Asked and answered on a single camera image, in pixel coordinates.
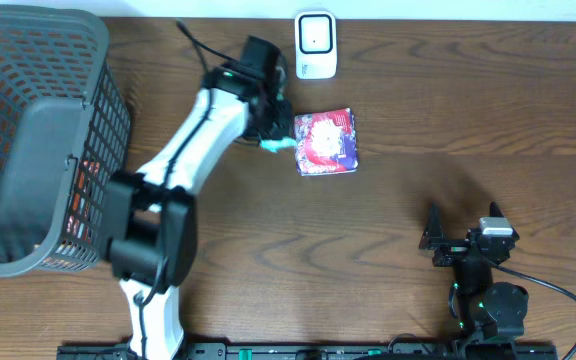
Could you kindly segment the red purple snack packet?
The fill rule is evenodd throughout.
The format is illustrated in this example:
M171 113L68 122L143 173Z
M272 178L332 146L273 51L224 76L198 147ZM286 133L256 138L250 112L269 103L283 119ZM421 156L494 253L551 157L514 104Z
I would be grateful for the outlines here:
M355 172L359 165L354 114L350 108L298 115L295 160L302 176Z

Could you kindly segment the mint green snack packet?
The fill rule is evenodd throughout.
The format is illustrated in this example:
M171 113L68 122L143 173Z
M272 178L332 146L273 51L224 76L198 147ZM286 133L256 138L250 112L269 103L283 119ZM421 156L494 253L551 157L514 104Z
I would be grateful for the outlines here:
M277 153L284 149L294 148L297 145L295 139L283 137L279 140L264 139L259 142L259 147L271 153Z

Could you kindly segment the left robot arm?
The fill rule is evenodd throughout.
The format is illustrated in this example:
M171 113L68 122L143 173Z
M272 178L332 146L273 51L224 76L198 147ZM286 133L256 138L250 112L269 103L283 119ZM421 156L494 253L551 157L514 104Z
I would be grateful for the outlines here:
M237 140L270 152L292 147L281 50L249 37L239 58L206 69L188 117L136 172L115 172L105 191L98 252L130 306L136 359L172 359L184 341L179 287L198 247L196 198Z

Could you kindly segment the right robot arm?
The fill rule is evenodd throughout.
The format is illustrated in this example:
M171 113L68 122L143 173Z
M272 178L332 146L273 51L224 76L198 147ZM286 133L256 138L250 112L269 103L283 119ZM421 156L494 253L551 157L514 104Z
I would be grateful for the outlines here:
M518 240L518 233L496 203L491 203L489 214L460 239L444 235L439 207L430 206L419 248L433 252L435 267L453 270L448 304L463 332L452 344L457 357L517 357L514 341L524 334L529 296L521 286L495 282L492 269L510 258Z

